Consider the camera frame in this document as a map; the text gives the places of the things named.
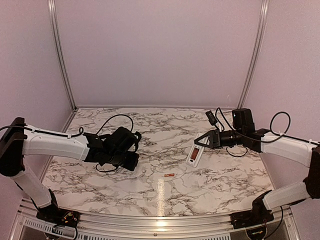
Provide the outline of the white remote control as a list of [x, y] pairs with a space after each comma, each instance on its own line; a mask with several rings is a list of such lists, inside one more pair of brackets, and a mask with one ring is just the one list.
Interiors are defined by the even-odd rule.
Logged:
[[193, 143], [187, 156], [186, 164], [190, 167], [196, 168], [199, 165], [204, 149], [204, 146]]

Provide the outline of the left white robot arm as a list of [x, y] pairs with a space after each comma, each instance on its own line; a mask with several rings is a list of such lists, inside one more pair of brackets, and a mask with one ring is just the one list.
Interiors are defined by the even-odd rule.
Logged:
[[137, 149], [142, 135], [125, 127], [112, 134], [97, 135], [79, 129], [77, 134], [48, 131], [25, 124], [17, 117], [0, 139], [0, 173], [11, 178], [34, 202], [39, 212], [58, 223], [63, 211], [53, 192], [45, 187], [24, 163], [24, 156], [46, 155], [71, 158], [99, 166], [110, 164], [133, 171], [139, 161]]

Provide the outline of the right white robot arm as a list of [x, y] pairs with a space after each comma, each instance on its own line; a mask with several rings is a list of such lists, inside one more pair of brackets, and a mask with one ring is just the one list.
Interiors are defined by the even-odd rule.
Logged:
[[194, 144], [219, 149], [241, 145], [256, 153], [272, 154], [300, 163], [308, 168], [307, 177], [291, 185], [271, 190], [257, 197], [252, 203], [247, 219], [258, 224], [267, 211], [284, 205], [294, 205], [306, 199], [320, 197], [320, 144], [276, 133], [271, 128], [256, 129], [252, 112], [248, 108], [232, 110], [229, 130], [210, 130], [194, 140]]

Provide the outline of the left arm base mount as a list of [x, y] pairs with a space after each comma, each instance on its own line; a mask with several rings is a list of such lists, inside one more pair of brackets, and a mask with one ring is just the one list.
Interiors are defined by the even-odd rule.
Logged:
[[78, 211], [60, 208], [51, 189], [49, 189], [49, 193], [51, 197], [50, 205], [46, 207], [38, 207], [34, 202], [32, 202], [37, 209], [36, 217], [40, 220], [55, 224], [55, 227], [67, 226], [76, 228], [78, 226], [80, 213]]

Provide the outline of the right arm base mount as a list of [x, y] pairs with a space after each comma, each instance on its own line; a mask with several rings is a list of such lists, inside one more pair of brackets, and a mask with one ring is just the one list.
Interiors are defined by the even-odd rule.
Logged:
[[258, 224], [266, 224], [274, 220], [274, 215], [271, 210], [267, 210], [264, 205], [263, 199], [266, 194], [271, 192], [268, 190], [262, 193], [252, 202], [250, 210], [234, 212], [230, 215], [231, 224], [234, 229], [241, 229], [256, 226]]

